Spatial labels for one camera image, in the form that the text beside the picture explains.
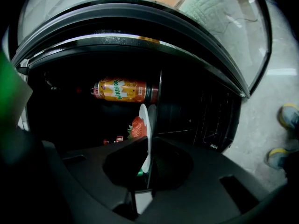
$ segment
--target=cable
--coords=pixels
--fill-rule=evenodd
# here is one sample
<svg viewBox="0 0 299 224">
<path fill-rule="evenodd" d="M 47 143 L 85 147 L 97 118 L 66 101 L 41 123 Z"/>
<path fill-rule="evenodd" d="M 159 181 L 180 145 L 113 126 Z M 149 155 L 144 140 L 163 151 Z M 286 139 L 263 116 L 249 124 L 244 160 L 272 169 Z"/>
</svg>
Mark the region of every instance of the cable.
<svg viewBox="0 0 299 224">
<path fill-rule="evenodd" d="M 216 31 L 216 30 L 213 30 L 213 29 L 210 29 L 210 31 L 214 31 L 214 32 L 223 34 L 223 33 L 225 33 L 225 31 L 226 31 L 226 29 L 228 28 L 228 25 L 229 25 L 230 23 L 232 23 L 232 22 L 234 22 L 234 21 L 236 21 L 236 20 L 239 20 L 239 19 L 243 19 L 243 20 L 245 20 L 245 21 L 250 21 L 250 22 L 256 22 L 256 21 L 258 21 L 258 19 L 251 20 L 251 19 L 247 19 L 247 18 L 239 17 L 239 18 L 236 18 L 236 19 L 233 20 L 233 21 L 228 22 L 227 25 L 226 25 L 226 27 L 225 27 L 225 29 L 224 29 L 222 32 L 219 32 L 219 31 Z"/>
</svg>

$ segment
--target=white plate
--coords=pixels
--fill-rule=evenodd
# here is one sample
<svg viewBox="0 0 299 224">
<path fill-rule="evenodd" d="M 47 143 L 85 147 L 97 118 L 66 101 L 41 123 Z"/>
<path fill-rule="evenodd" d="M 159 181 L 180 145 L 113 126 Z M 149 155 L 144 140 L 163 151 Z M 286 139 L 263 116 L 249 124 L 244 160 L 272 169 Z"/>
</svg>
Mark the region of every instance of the white plate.
<svg viewBox="0 0 299 224">
<path fill-rule="evenodd" d="M 157 107 L 155 105 L 150 105 L 148 107 L 148 115 L 149 115 L 149 124 L 151 128 L 151 135 L 153 135 L 155 129 L 156 117 L 157 117 Z"/>
<path fill-rule="evenodd" d="M 147 173 L 150 169 L 150 151 L 151 151 L 151 128 L 148 110 L 145 104 L 142 104 L 139 109 L 139 117 L 143 119 L 146 126 L 146 134 L 148 136 L 148 156 L 142 165 L 143 172 Z"/>
</svg>

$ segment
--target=yellow shoe sole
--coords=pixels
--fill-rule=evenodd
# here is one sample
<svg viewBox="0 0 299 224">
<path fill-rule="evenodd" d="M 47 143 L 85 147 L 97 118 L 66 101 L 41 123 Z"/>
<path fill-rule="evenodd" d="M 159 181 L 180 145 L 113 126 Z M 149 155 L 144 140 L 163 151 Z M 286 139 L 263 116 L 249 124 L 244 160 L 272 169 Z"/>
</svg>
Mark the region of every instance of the yellow shoe sole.
<svg viewBox="0 0 299 224">
<path fill-rule="evenodd" d="M 271 157 L 272 155 L 274 155 L 276 153 L 290 154 L 291 152 L 285 150 L 284 148 L 278 147 L 278 148 L 271 150 L 268 154 L 268 157 Z"/>
<path fill-rule="evenodd" d="M 280 124 L 281 124 L 283 127 L 285 127 L 285 128 L 290 128 L 290 126 L 288 126 L 288 125 L 285 123 L 284 119 L 282 118 L 282 114 L 281 114 L 281 112 L 282 112 L 282 109 L 283 109 L 284 107 L 289 107 L 289 106 L 290 106 L 290 107 L 294 107 L 296 110 L 299 111 L 298 107 L 297 107 L 296 105 L 294 105 L 293 103 L 286 103 L 286 104 L 284 104 L 284 105 L 281 107 L 280 112 L 279 112 L 279 114 L 278 114 L 278 120 L 279 120 Z"/>
</svg>

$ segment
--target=paper plate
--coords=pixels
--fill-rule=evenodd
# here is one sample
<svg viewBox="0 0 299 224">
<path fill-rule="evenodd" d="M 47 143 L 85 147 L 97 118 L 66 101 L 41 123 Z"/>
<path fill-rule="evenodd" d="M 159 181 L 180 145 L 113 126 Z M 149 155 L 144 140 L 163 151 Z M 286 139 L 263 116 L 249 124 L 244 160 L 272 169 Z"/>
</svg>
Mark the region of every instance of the paper plate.
<svg viewBox="0 0 299 224">
<path fill-rule="evenodd" d="M 147 173 L 150 169 L 150 151 L 151 151 L 151 128 L 150 128 L 150 119 L 148 110 L 145 106 L 145 104 L 142 104 L 139 109 L 139 117 L 143 119 L 144 124 L 146 126 L 146 133 L 148 136 L 148 156 L 146 157 L 146 160 L 144 161 L 142 165 L 143 172 Z"/>
</svg>

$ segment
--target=shoe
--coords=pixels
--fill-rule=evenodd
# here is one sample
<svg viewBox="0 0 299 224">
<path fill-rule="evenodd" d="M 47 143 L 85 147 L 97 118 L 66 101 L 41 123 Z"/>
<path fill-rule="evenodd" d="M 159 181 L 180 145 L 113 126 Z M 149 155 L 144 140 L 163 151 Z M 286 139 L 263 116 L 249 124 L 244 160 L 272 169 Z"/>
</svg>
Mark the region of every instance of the shoe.
<svg viewBox="0 0 299 224">
<path fill-rule="evenodd" d="M 285 159 L 293 152 L 287 151 L 284 148 L 275 148 L 271 150 L 266 159 L 266 164 L 271 168 L 281 169 L 284 168 Z"/>
<path fill-rule="evenodd" d="M 295 129 L 299 123 L 299 109 L 294 104 L 284 104 L 278 114 L 278 119 L 284 127 Z"/>
</svg>

